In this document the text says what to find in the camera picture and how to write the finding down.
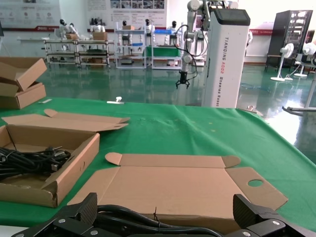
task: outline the electric fan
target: electric fan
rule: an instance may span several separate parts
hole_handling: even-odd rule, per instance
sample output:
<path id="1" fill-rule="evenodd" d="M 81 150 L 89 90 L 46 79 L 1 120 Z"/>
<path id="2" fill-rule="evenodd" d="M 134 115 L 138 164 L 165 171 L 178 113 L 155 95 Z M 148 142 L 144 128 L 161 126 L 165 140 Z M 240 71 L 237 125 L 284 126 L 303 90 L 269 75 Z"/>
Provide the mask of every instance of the electric fan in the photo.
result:
<path id="1" fill-rule="evenodd" d="M 282 55 L 281 55 L 280 66 L 279 66 L 278 72 L 277 72 L 277 77 L 276 78 L 272 77 L 271 80 L 276 80 L 276 81 L 293 80 L 292 78 L 282 78 L 281 77 L 281 70 L 282 70 L 282 66 L 283 66 L 283 61 L 285 58 L 291 57 L 293 50 L 294 50 L 294 44 L 292 44 L 292 43 L 288 43 L 284 48 L 282 48 L 280 50 Z"/>

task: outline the robot display screen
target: robot display screen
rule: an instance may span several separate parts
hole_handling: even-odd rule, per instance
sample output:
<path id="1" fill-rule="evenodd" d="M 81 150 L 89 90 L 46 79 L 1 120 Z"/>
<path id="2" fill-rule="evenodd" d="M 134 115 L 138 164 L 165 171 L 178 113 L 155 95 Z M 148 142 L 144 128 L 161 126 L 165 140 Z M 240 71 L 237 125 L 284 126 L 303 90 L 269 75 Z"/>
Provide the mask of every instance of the robot display screen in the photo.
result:
<path id="1" fill-rule="evenodd" d="M 216 9 L 215 14 L 221 22 L 228 25 L 249 25 L 250 18 L 245 10 Z"/>
<path id="2" fill-rule="evenodd" d="M 1 21 L 0 21 L 0 37 L 1 37 L 1 36 L 4 36 L 4 34 L 3 34 L 3 29 L 2 29 Z"/>

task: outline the circular hole in cardboard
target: circular hole in cardboard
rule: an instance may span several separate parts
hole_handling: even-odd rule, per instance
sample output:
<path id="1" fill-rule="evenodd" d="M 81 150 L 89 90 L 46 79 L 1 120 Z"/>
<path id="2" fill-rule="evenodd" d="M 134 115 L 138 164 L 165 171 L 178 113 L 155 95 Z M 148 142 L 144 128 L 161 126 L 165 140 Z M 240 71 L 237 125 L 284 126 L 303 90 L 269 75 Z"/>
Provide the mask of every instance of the circular hole in cardboard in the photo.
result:
<path id="1" fill-rule="evenodd" d="M 263 182 L 261 180 L 255 179 L 248 182 L 248 185 L 251 187 L 259 187 L 263 185 Z"/>

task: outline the green tray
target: green tray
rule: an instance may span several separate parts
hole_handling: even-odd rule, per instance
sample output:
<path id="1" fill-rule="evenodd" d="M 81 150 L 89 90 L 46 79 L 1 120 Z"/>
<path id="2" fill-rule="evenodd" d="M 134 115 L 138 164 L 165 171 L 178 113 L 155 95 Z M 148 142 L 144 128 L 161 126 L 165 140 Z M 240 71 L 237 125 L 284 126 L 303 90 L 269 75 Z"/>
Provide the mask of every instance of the green tray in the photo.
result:
<path id="1" fill-rule="evenodd" d="M 152 47 L 146 47 L 146 56 L 152 56 Z M 155 47 L 154 48 L 154 57 L 180 57 L 180 50 L 173 47 Z"/>

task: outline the cardboard box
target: cardboard box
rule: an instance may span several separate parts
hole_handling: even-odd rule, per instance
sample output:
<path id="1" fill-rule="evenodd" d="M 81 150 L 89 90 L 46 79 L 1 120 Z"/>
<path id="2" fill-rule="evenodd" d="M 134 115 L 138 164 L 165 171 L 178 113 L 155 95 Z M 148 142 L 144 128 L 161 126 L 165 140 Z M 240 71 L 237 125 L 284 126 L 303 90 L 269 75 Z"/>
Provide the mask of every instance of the cardboard box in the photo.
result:
<path id="1" fill-rule="evenodd" d="M 59 147 L 72 157 L 49 177 L 20 175 L 0 181 L 0 200 L 57 207 L 99 152 L 97 131 L 125 127 L 129 118 L 58 113 L 45 110 L 47 116 L 22 115 L 2 118 L 0 146 L 19 151 L 42 151 Z"/>
<path id="2" fill-rule="evenodd" d="M 42 58 L 0 57 L 0 83 L 16 85 L 26 91 L 47 67 Z"/>
<path id="3" fill-rule="evenodd" d="M 68 40 L 78 40 L 78 36 L 76 34 L 66 34 L 66 38 Z"/>
<path id="4" fill-rule="evenodd" d="M 227 234 L 239 229 L 233 218 L 234 194 L 274 210 L 288 200 L 252 168 L 232 168 L 240 164 L 234 156 L 109 153 L 106 160 L 120 167 L 95 172 L 69 204 L 96 192 L 98 205 L 121 205 L 150 218 L 157 208 L 164 223 Z M 252 180 L 263 183 L 251 187 Z"/>
<path id="5" fill-rule="evenodd" d="M 0 82 L 0 108 L 20 110 L 46 96 L 45 86 L 34 82 L 26 91 L 19 87 Z"/>
<path id="6" fill-rule="evenodd" d="M 94 40 L 108 40 L 108 33 L 107 32 L 93 32 L 92 33 Z"/>
<path id="7" fill-rule="evenodd" d="M 130 30 L 130 31 L 133 31 L 133 30 L 135 30 L 135 27 L 134 27 L 134 26 L 123 26 L 122 29 L 123 29 L 123 30 Z"/>

